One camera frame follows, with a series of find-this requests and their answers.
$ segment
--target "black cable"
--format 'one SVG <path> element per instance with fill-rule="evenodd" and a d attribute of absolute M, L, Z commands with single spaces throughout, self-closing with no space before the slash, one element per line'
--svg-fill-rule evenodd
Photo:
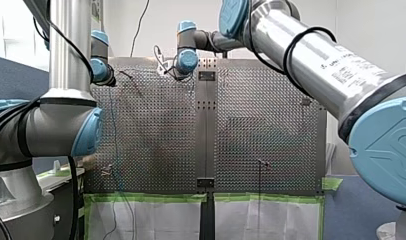
<path fill-rule="evenodd" d="M 88 69 L 88 74 L 90 75 L 90 83 L 93 83 L 93 81 L 94 81 L 94 73 L 93 73 L 93 69 L 91 67 L 90 62 L 88 62 L 88 59 L 84 56 L 84 54 L 82 54 L 81 50 L 79 50 L 79 48 L 71 40 L 69 40 L 65 36 L 65 34 L 63 34 L 63 32 L 51 21 L 51 19 L 50 19 L 50 3 L 51 3 L 51 0 L 48 0 L 47 1 L 47 11 L 46 11 L 47 22 L 50 24 L 50 27 L 52 27 L 73 49 L 75 49 L 75 51 L 78 54 L 79 58 L 82 60 L 82 62 L 84 63 L 84 65 Z"/>
<path fill-rule="evenodd" d="M 284 69 L 285 75 L 287 76 L 287 78 L 290 80 L 290 82 L 293 84 L 294 87 L 299 89 L 303 94 L 305 94 L 308 97 L 311 97 L 309 95 L 309 93 L 306 92 L 305 89 L 303 89 L 303 87 L 300 85 L 300 83 L 296 79 L 294 79 L 293 76 L 291 76 L 291 73 L 288 69 L 288 64 L 290 61 L 289 59 L 292 59 L 293 50 L 296 47 L 297 43 L 299 43 L 299 41 L 302 40 L 306 35 L 308 35 L 310 33 L 314 33 L 314 32 L 324 32 L 331 38 L 331 40 L 336 42 L 336 38 L 334 37 L 334 34 L 330 30 L 323 28 L 323 27 L 311 27 L 311 28 L 308 28 L 305 31 L 297 34 L 293 38 L 290 45 L 288 45 L 288 47 L 286 48 L 286 50 L 284 52 L 284 58 L 283 58 L 283 69 Z"/>
<path fill-rule="evenodd" d="M 253 35 L 252 35 L 252 11 L 253 11 L 253 6 L 252 6 L 252 0 L 249 0 L 249 21 L 248 21 L 248 28 L 249 28 L 249 43 L 250 43 L 250 50 L 252 50 L 253 54 L 256 56 L 256 58 L 261 61 L 265 66 L 268 68 L 274 70 L 277 73 L 284 74 L 284 72 L 273 66 L 272 64 L 268 63 L 265 59 L 263 59 L 259 53 L 256 51 L 255 45 L 253 43 Z"/>
<path fill-rule="evenodd" d="M 18 111 L 22 108 L 24 108 L 27 104 L 26 103 L 21 103 L 18 104 L 12 108 L 8 108 L 6 110 L 4 110 L 3 112 L 0 113 L 0 125 L 2 122 L 4 122 L 4 120 L 8 117 L 10 117 L 11 115 L 18 113 Z"/>
<path fill-rule="evenodd" d="M 3 222 L 3 220 L 0 217 L 0 229 L 4 234 L 4 237 L 6 238 L 6 240 L 12 240 L 12 236 L 10 235 L 10 231 L 7 228 L 6 224 Z"/>
<path fill-rule="evenodd" d="M 109 236 L 110 234 L 112 234 L 116 228 L 118 228 L 118 221 L 116 220 L 116 211 L 115 211 L 115 200 L 113 200 L 113 205 L 112 205 L 112 211 L 113 211 L 113 221 L 115 223 L 115 226 L 113 226 L 112 230 L 110 230 L 109 232 L 106 233 L 106 235 L 104 235 L 103 240 L 106 240 L 107 236 Z"/>
<path fill-rule="evenodd" d="M 110 115 L 112 118 L 112 124 L 113 124 L 113 133 L 114 133 L 114 142 L 115 142 L 115 154 L 116 154 L 116 163 L 119 161 L 119 147 L 118 147 L 118 131 L 117 131 L 117 126 L 116 126 L 116 117 L 115 117 L 115 112 L 113 110 L 113 98 L 112 98 L 112 92 L 109 89 L 109 99 L 110 99 Z M 118 191 L 121 194 L 122 198 L 125 200 L 125 202 L 128 204 L 129 210 L 131 212 L 131 217 L 132 217 L 132 240 L 135 239 L 135 235 L 137 232 L 137 222 L 135 219 L 135 214 L 134 211 L 131 208 L 131 205 L 129 204 L 128 199 L 126 198 L 125 194 L 123 193 L 124 191 L 124 185 L 123 183 L 120 184 L 117 177 L 116 177 L 116 173 L 114 173 L 113 175 L 113 180 L 115 180 L 116 182 L 116 186 L 118 186 Z M 106 234 L 106 236 L 110 233 L 112 233 L 113 231 L 116 230 L 116 215 L 115 215 L 115 227 L 113 228 L 113 230 L 111 232 L 108 232 Z"/>
<path fill-rule="evenodd" d="M 78 176 L 76 175 L 75 160 L 71 156 L 68 156 L 68 160 L 72 176 L 72 193 L 73 193 L 72 224 L 69 240 L 75 240 L 76 228 L 78 226 L 78 206 L 79 206 Z"/>
<path fill-rule="evenodd" d="M 35 26 L 35 30 L 37 31 L 38 35 L 40 35 L 40 37 L 44 41 L 48 42 L 49 41 L 48 37 L 45 36 L 44 34 L 42 34 L 41 31 L 38 29 L 37 20 L 34 17 L 32 17 L 32 18 L 34 19 L 34 26 Z"/>
<path fill-rule="evenodd" d="M 141 14 L 140 20 L 138 21 L 137 32 L 135 33 L 134 40 L 132 40 L 131 54 L 129 55 L 129 57 L 132 57 L 132 54 L 134 53 L 135 40 L 137 40 L 138 34 L 140 33 L 141 22 L 143 21 L 144 15 L 147 12 L 149 4 L 150 4 L 150 0 L 147 0 L 146 7 L 144 8 L 143 13 Z"/>
<path fill-rule="evenodd" d="M 175 55 L 174 60 L 173 60 L 172 67 L 169 68 L 169 69 L 167 69 L 167 68 L 163 65 L 162 61 L 160 61 L 160 59 L 157 57 L 157 53 L 159 53 L 159 54 L 161 54 L 161 55 L 163 56 L 162 51 L 160 50 L 159 46 L 154 45 L 154 47 L 153 47 L 153 54 L 154 54 L 154 57 L 156 58 L 156 60 L 157 60 L 157 62 L 159 63 L 159 65 L 162 66 L 163 70 L 165 70 L 165 74 L 166 74 L 166 73 L 169 74 L 173 79 L 175 79 L 175 80 L 178 81 L 178 82 L 182 82 L 182 83 L 188 83 L 188 82 L 193 78 L 193 73 L 190 73 L 190 74 L 188 74 L 188 76 L 186 76 L 183 80 L 179 80 L 179 79 L 178 79 L 178 76 L 176 75 L 176 72 L 175 72 L 175 60 L 177 59 L 177 56 L 178 56 L 178 55 Z"/>

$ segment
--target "robotic arm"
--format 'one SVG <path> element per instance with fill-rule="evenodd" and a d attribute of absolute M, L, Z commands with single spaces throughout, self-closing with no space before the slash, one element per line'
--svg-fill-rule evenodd
<path fill-rule="evenodd" d="M 87 59 L 91 57 L 93 82 L 78 52 L 54 28 L 45 28 L 49 3 L 25 1 L 37 10 L 31 9 L 50 36 L 50 84 L 49 91 L 31 103 L 0 100 L 0 221 L 13 239 L 53 238 L 53 196 L 42 193 L 32 158 L 94 153 L 102 109 L 90 93 L 90 84 L 116 82 L 107 61 L 108 38 L 103 32 L 91 32 L 91 1 L 48 1 L 54 25 Z"/>
<path fill-rule="evenodd" d="M 220 34 L 204 34 L 194 23 L 181 22 L 176 71 L 183 76 L 193 72 L 196 49 L 252 49 L 252 39 L 257 52 L 279 68 L 287 67 L 296 84 L 339 120 L 339 136 L 349 145 L 360 176 L 406 206 L 406 74 L 390 74 L 322 32 L 311 31 L 286 0 L 256 0 L 251 9 L 249 26 L 249 1 L 224 0 Z"/>

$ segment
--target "white cloth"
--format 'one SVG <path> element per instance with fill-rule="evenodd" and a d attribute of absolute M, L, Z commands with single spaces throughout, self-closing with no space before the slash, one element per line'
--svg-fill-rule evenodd
<path fill-rule="evenodd" d="M 261 201 L 259 206 L 258 200 L 216 202 L 216 240 L 318 240 L 320 207 L 320 203 L 274 201 Z"/>
<path fill-rule="evenodd" d="M 129 202 L 135 215 L 137 240 L 199 240 L 201 203 Z M 130 240 L 133 217 L 126 202 L 93 203 L 88 218 L 88 239 Z"/>

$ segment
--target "light blue joint cap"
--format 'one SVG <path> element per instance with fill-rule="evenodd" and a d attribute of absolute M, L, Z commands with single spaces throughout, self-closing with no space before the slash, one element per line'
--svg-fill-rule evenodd
<path fill-rule="evenodd" d="M 364 113 L 349 138 L 359 175 L 380 194 L 406 205 L 406 97 Z"/>
<path fill-rule="evenodd" d="M 14 107 L 18 104 L 21 103 L 26 103 L 29 102 L 28 100 L 22 100 L 22 99 L 5 99 L 5 100 L 0 100 L 0 111 L 4 111 L 8 108 Z"/>
<path fill-rule="evenodd" d="M 237 37 L 249 9 L 248 0 L 223 0 L 219 14 L 219 31 L 224 37 Z"/>
<path fill-rule="evenodd" d="M 104 42 L 106 45 L 109 45 L 109 37 L 107 36 L 107 34 L 105 32 L 93 30 L 93 31 L 91 31 L 91 37 Z"/>
<path fill-rule="evenodd" d="M 199 63 L 196 50 L 185 49 L 179 53 L 178 62 L 176 68 L 184 74 L 188 74 L 194 71 Z"/>
<path fill-rule="evenodd" d="M 185 32 L 190 29 L 196 29 L 196 24 L 193 21 L 184 20 L 178 24 L 178 33 Z"/>
<path fill-rule="evenodd" d="M 94 82 L 101 82 L 106 80 L 108 70 L 106 64 L 98 58 L 91 59 L 91 68 L 94 73 Z"/>
<path fill-rule="evenodd" d="M 86 156 L 95 153 L 97 147 L 100 145 L 102 114 L 103 110 L 101 110 L 101 108 L 94 108 L 87 119 L 85 119 L 73 143 L 72 157 Z"/>

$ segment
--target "perforated metal panel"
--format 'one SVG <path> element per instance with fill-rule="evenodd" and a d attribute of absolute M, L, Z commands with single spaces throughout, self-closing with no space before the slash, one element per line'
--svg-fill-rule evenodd
<path fill-rule="evenodd" d="M 305 98 L 257 61 L 219 61 L 215 191 L 317 194 L 325 111 Z M 260 185 L 258 160 L 271 165 L 262 167 Z"/>
<path fill-rule="evenodd" d="M 155 73 L 156 62 L 147 58 L 115 58 L 111 64 L 118 86 L 93 90 L 105 115 L 96 162 L 87 172 L 87 192 L 121 188 L 195 193 L 196 178 L 202 176 L 215 177 L 216 192 L 257 192 L 258 160 L 271 164 L 262 168 L 263 192 L 314 195 L 320 191 L 326 112 L 317 102 L 307 105 L 307 98 L 283 76 L 256 60 L 221 59 L 211 66 L 217 73 L 217 91 L 213 91 L 216 85 L 208 87 L 212 83 L 161 77 Z M 195 92 L 211 99 L 215 115 L 196 118 L 197 107 L 202 111 L 204 103 L 199 105 Z M 210 129 L 212 122 L 216 130 L 214 134 L 206 130 L 205 144 L 214 140 L 214 159 L 200 152 L 204 144 L 196 141 L 200 139 L 196 129 Z M 112 171 L 106 175 L 109 166 Z"/>
<path fill-rule="evenodd" d="M 94 168 L 87 173 L 86 191 L 194 193 L 194 80 L 179 83 L 161 77 L 155 72 L 156 62 L 145 58 L 115 58 L 111 64 L 117 87 L 93 90 L 105 113 L 103 138 Z"/>

